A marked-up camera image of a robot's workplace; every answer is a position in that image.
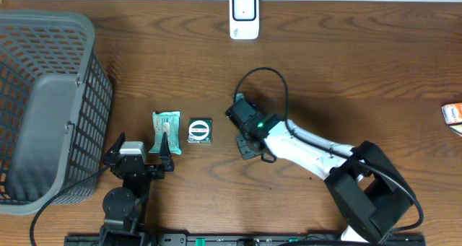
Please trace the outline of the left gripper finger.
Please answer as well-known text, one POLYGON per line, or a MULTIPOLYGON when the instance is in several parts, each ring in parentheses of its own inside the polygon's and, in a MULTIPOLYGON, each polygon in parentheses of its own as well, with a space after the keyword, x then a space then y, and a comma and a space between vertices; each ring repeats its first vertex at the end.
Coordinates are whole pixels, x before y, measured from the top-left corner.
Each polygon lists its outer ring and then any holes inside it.
POLYGON ((173 172, 175 164, 170 153, 170 148, 167 140, 167 133, 164 132, 160 143, 159 158, 161 160, 162 168, 165 172, 173 172))
POLYGON ((124 132, 122 132, 119 135, 119 137, 116 139, 115 143, 109 148, 108 156, 118 154, 125 140, 126 140, 126 135, 124 132))

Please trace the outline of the teal wet wipes pack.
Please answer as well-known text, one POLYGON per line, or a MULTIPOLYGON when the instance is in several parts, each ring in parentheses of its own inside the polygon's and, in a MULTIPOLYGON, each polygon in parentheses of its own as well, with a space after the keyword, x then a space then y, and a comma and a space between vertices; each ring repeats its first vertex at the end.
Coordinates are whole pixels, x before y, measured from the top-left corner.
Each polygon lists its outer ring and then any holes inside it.
POLYGON ((167 134, 169 150, 173 154, 181 155, 180 148, 180 111, 152 113, 154 126, 154 145, 150 154, 159 154, 163 134, 167 134))

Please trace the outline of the small green box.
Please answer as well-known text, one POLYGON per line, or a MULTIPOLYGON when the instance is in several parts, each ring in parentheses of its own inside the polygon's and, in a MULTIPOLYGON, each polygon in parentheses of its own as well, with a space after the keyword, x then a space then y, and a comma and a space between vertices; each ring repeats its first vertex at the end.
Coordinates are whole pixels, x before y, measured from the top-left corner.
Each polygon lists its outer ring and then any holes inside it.
POLYGON ((192 118, 188 123, 188 139, 190 144, 210 144, 212 142, 212 120, 192 118))

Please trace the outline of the orange tissue pack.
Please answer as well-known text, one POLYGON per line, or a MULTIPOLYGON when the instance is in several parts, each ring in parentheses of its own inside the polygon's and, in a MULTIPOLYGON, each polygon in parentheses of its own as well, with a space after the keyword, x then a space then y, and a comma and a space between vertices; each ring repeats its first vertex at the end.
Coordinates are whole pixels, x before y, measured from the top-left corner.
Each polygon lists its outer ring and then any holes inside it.
POLYGON ((452 103, 441 107, 445 123, 447 125, 462 123, 462 103, 452 103))

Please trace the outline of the orange snack bag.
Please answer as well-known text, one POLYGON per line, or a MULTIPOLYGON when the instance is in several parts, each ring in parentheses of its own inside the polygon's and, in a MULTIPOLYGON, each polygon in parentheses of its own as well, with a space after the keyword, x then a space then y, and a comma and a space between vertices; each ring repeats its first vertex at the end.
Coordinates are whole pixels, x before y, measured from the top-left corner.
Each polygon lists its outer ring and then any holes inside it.
POLYGON ((458 134, 459 136, 462 136, 462 125, 452 125, 452 126, 449 126, 449 129, 458 134))

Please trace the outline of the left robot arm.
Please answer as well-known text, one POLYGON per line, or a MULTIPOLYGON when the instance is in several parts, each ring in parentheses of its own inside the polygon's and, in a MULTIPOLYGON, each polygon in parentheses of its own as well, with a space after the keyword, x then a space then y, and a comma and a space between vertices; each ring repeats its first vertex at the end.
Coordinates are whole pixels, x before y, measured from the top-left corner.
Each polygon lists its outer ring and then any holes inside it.
POLYGON ((127 141, 121 133, 103 157, 104 164, 120 180, 121 187, 103 199, 104 224, 99 245, 156 245, 157 238, 144 228, 150 184, 175 168, 167 134, 160 142, 159 164, 145 162, 146 150, 140 141, 127 141))

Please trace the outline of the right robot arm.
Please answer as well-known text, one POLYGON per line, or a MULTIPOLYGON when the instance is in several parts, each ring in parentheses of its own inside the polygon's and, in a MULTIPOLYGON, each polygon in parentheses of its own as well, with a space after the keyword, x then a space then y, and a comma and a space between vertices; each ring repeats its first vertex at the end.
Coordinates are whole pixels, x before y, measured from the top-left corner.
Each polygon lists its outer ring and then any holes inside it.
POLYGON ((394 232, 418 227, 423 210, 415 192, 382 149, 316 136, 279 115, 227 113, 240 131, 243 159, 285 159, 322 179, 348 224, 336 240, 325 235, 314 245, 385 245, 394 232))

